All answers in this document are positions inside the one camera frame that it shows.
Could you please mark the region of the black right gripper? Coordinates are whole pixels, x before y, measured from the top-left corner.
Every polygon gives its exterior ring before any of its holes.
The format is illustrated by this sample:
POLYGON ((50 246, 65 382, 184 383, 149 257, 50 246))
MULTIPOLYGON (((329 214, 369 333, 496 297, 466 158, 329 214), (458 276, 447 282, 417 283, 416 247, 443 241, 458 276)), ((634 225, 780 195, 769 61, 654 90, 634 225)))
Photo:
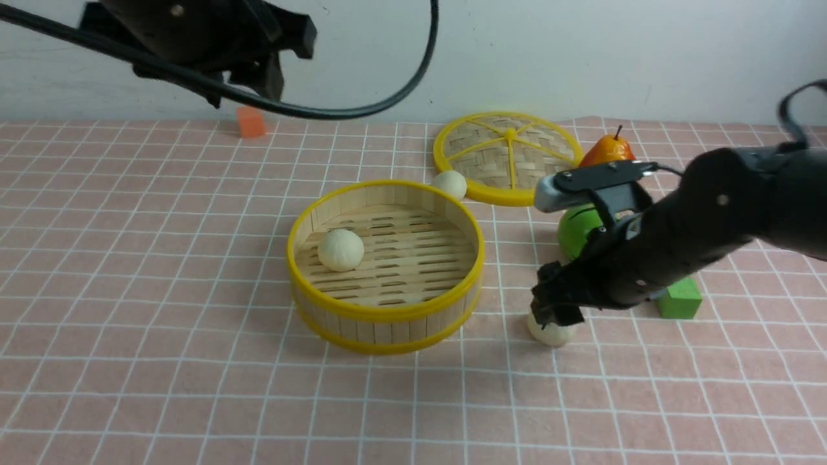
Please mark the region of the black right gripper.
POLYGON ((641 214, 592 236, 576 259, 547 263, 531 289, 540 329, 584 323, 581 308, 629 309, 711 264, 711 226, 690 214, 641 214))

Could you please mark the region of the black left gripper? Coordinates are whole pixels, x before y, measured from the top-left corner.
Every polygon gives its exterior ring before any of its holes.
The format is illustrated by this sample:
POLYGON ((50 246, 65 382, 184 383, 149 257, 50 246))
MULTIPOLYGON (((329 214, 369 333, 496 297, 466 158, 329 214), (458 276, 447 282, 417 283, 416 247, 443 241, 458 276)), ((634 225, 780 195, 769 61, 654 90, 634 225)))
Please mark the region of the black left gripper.
POLYGON ((90 1, 79 30, 275 102, 281 51, 311 59, 318 36, 309 15, 266 1, 90 1))

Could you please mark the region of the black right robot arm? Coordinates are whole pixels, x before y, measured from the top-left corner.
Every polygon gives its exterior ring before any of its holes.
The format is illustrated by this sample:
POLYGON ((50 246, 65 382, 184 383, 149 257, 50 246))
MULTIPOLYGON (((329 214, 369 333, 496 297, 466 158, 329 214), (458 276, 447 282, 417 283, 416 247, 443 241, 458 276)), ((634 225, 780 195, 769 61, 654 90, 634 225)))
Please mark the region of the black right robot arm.
POLYGON ((794 144, 703 153, 654 201, 640 185, 654 162, 617 161, 542 179, 541 212, 590 204, 602 221, 566 265, 542 265, 537 324, 582 323, 582 308, 630 309, 760 239, 825 260, 825 152, 794 144))

